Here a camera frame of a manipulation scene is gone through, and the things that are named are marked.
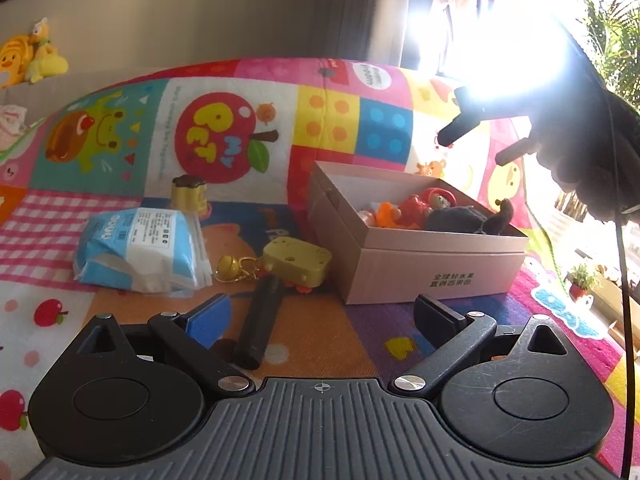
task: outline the keychain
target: keychain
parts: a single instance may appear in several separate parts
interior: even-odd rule
[[[235,283],[241,280],[259,278],[260,260],[246,256],[239,260],[233,256],[222,256],[216,267],[214,277],[220,283]]]
[[[258,280],[274,274],[299,292],[320,286],[327,276],[331,253],[322,247],[290,237],[278,237],[264,248],[261,258],[222,256],[215,279],[221,283]]]

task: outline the pink gingham pattern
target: pink gingham pattern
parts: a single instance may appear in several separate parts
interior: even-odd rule
[[[29,190],[0,228],[0,280],[66,290],[94,290],[73,278],[73,254],[93,215],[140,206],[140,200]]]

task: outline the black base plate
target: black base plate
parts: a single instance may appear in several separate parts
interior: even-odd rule
[[[433,405],[398,397],[376,379],[269,378],[247,397],[220,400],[177,449],[113,468],[45,460],[47,480],[613,479],[593,457],[513,465],[464,446]]]

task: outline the red toy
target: red toy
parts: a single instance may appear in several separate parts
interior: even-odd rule
[[[447,190],[439,187],[430,187],[420,195],[409,195],[397,208],[392,209],[391,218],[401,226],[420,226],[422,219],[433,209],[453,207],[456,205],[455,197]]]
[[[409,195],[397,208],[392,209],[391,218],[397,224],[405,227],[421,225],[422,216],[431,209],[429,204],[421,200],[418,195]]]

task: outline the wall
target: wall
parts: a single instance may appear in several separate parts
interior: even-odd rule
[[[7,0],[0,43],[47,16],[73,72],[304,56],[314,0]]]

